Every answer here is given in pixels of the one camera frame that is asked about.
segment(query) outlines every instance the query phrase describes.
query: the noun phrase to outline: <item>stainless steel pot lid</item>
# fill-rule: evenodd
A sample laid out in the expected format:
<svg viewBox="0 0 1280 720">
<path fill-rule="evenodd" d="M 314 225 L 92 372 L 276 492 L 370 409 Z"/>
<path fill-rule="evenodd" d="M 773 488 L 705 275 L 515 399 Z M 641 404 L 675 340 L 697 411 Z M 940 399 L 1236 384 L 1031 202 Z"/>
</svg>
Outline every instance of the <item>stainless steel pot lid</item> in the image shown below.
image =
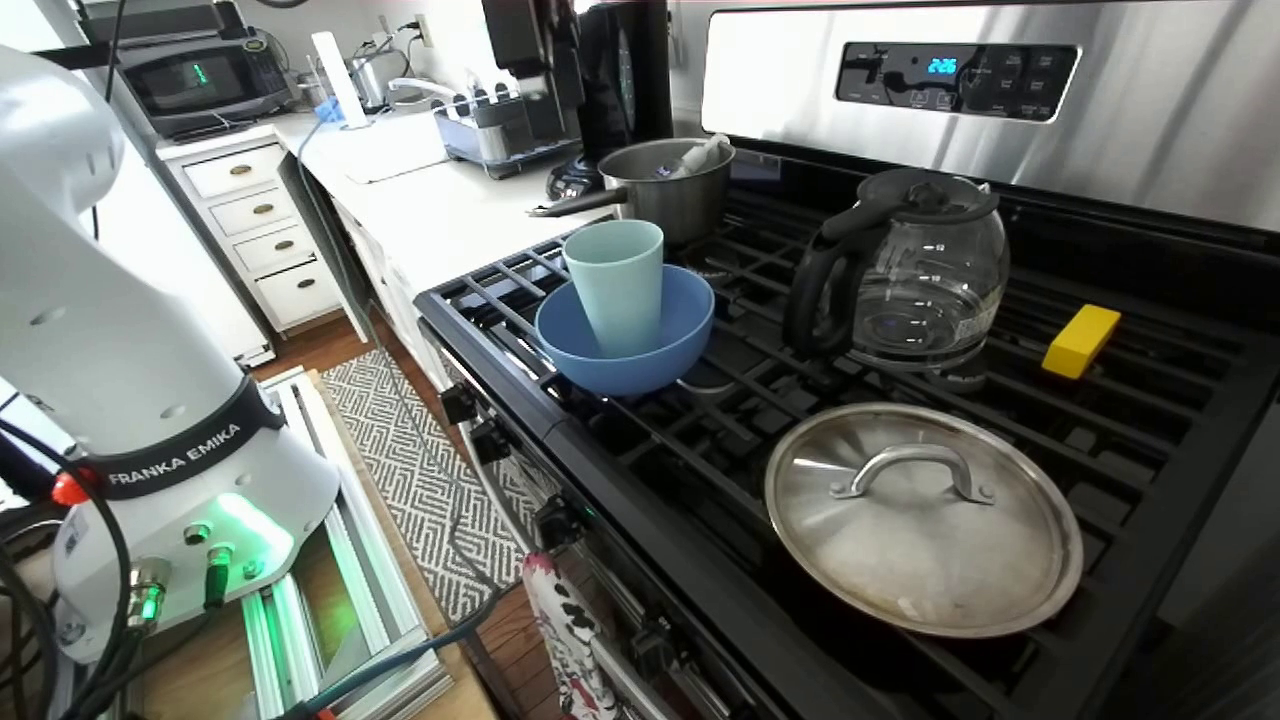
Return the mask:
<svg viewBox="0 0 1280 720">
<path fill-rule="evenodd" d="M 1006 637 L 1079 582 L 1079 525 L 999 434 L 911 404 L 793 426 L 762 504 L 795 563 L 845 604 L 927 637 Z"/>
</svg>

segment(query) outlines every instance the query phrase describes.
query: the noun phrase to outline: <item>black stove grate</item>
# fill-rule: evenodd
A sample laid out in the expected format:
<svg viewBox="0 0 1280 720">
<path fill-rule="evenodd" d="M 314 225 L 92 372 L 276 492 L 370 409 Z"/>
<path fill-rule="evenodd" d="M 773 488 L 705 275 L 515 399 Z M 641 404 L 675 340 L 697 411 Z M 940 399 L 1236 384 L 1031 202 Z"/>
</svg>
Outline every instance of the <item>black stove grate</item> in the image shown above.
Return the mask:
<svg viewBox="0 0 1280 720">
<path fill-rule="evenodd" d="M 559 243 L 529 246 L 430 292 L 487 336 L 529 392 L 551 395 L 631 480 L 697 516 L 795 623 L 858 679 L 927 714 L 1079 714 L 1137 646 L 1184 542 L 1245 446 L 1274 345 L 1076 284 L 1011 273 L 972 377 L 908 377 L 839 358 L 801 358 L 780 345 L 783 292 L 820 216 L 730 196 L 714 243 L 697 260 L 714 284 L 711 346 L 681 388 L 600 399 L 539 358 L 531 312 L 563 284 Z M 1122 312 L 1082 378 L 1041 372 L 1047 340 L 1082 305 Z M 803 417 L 908 399 L 967 417 L 1024 446 L 1070 501 L 1082 531 L 1082 582 L 1070 604 L 1006 641 L 927 641 L 891 631 L 820 590 L 773 538 L 762 463 Z"/>
</svg>

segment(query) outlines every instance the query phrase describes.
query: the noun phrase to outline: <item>microwave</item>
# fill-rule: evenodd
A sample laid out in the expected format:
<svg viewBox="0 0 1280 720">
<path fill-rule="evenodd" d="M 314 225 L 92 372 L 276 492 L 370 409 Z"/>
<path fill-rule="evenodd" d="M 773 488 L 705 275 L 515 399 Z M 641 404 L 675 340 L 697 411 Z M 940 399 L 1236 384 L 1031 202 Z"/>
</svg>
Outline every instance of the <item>microwave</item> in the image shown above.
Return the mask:
<svg viewBox="0 0 1280 720">
<path fill-rule="evenodd" d="M 124 83 L 162 139 L 236 132 L 295 103 L 259 32 L 124 44 L 116 54 Z"/>
</svg>

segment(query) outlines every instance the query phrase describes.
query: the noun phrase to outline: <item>drawer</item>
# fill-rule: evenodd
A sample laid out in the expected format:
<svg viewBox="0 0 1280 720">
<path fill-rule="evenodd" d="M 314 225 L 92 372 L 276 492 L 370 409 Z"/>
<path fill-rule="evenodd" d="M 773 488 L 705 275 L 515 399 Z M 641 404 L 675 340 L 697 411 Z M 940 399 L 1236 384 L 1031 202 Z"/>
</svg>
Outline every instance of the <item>drawer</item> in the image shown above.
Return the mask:
<svg viewBox="0 0 1280 720">
<path fill-rule="evenodd" d="M 182 176 L 197 188 L 197 196 L 212 198 L 238 188 L 272 182 L 279 161 L 283 161 L 283 147 L 272 142 L 257 153 L 220 157 L 208 163 L 188 163 Z"/>
<path fill-rule="evenodd" d="M 310 234 L 298 225 L 231 243 L 231 252 L 248 275 L 272 275 L 314 255 Z"/>
<path fill-rule="evenodd" d="M 264 230 L 276 225 L 295 225 L 293 196 L 283 188 L 257 192 L 231 202 L 212 202 L 208 207 L 215 230 L 224 234 L 244 234 L 244 230 Z"/>
<path fill-rule="evenodd" d="M 304 320 L 329 316 L 341 306 L 335 284 L 324 264 L 288 269 L 279 275 L 257 279 L 257 295 L 272 316 L 276 332 L 288 332 Z"/>
</svg>

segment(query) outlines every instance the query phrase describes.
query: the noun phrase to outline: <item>white cabinet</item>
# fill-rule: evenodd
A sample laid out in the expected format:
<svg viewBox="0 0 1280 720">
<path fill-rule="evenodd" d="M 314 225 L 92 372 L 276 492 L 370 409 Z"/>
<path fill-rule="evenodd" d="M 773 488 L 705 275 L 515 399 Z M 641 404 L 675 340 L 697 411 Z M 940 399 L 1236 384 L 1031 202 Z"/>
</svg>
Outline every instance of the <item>white cabinet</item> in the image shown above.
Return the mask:
<svg viewBox="0 0 1280 720">
<path fill-rule="evenodd" d="M 345 306 L 276 172 L 283 161 L 276 135 L 192 153 L 169 147 L 158 157 L 279 336 Z"/>
</svg>

